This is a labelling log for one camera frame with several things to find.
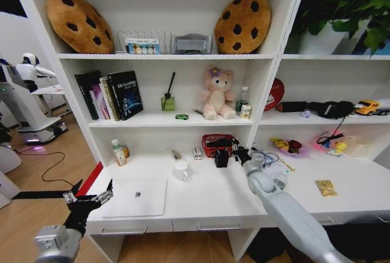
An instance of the cup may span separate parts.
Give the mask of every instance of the cup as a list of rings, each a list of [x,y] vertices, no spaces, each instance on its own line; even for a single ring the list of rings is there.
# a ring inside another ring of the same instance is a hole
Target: cup
[[[183,160],[177,161],[173,169],[173,174],[179,181],[191,181],[189,162]]]

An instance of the cookie-shaped cushion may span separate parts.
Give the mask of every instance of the cookie-shaped cushion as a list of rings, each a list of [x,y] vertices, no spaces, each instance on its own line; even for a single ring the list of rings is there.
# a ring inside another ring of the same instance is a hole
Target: cookie-shaped cushion
[[[78,53],[113,50],[110,27],[85,0],[47,0],[46,13],[57,35]]]
[[[248,54],[264,41],[271,10],[267,0],[233,0],[215,25],[219,53]]]

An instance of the red basket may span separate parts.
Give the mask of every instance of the red basket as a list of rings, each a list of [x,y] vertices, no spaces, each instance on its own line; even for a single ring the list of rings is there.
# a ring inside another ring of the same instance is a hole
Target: red basket
[[[233,149],[232,149],[231,146],[228,146],[228,147],[210,147],[210,146],[207,146],[208,142],[214,142],[214,141],[218,141],[218,140],[221,140],[221,139],[224,139],[224,138],[232,140],[233,136],[229,135],[229,134],[209,134],[209,135],[203,135],[203,137],[202,137],[202,146],[203,146],[203,149],[205,150],[205,153],[206,153],[207,157],[213,158],[215,156],[217,150],[224,150],[224,149],[226,149],[229,152],[229,155],[232,155],[232,150]]]

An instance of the black book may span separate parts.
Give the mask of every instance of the black book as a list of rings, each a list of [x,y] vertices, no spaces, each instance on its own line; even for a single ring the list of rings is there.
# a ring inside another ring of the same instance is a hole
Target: black book
[[[87,105],[88,111],[91,114],[92,120],[98,120],[99,115],[93,104],[90,91],[92,90],[92,85],[99,84],[100,71],[95,70],[87,73],[75,74],[74,76],[79,84],[79,88]]]
[[[128,118],[143,110],[134,71],[109,73],[107,77],[122,120],[128,120]]]

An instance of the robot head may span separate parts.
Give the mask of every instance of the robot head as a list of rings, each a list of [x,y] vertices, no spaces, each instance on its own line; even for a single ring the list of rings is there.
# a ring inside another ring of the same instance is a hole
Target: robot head
[[[23,64],[38,65],[39,59],[34,54],[25,53],[23,54]]]

